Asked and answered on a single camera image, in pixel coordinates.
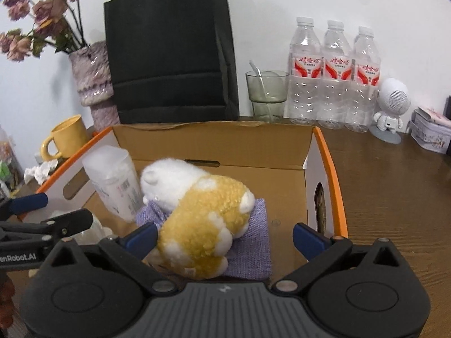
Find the person's left hand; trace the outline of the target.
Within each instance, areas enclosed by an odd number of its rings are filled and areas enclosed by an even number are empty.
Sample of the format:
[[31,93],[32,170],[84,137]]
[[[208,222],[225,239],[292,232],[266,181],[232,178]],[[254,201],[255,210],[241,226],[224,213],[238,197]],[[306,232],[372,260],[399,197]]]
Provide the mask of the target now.
[[0,325],[2,330],[6,330],[13,324],[13,314],[15,310],[12,297],[15,295],[15,286],[10,278],[7,278],[1,286],[0,304]]

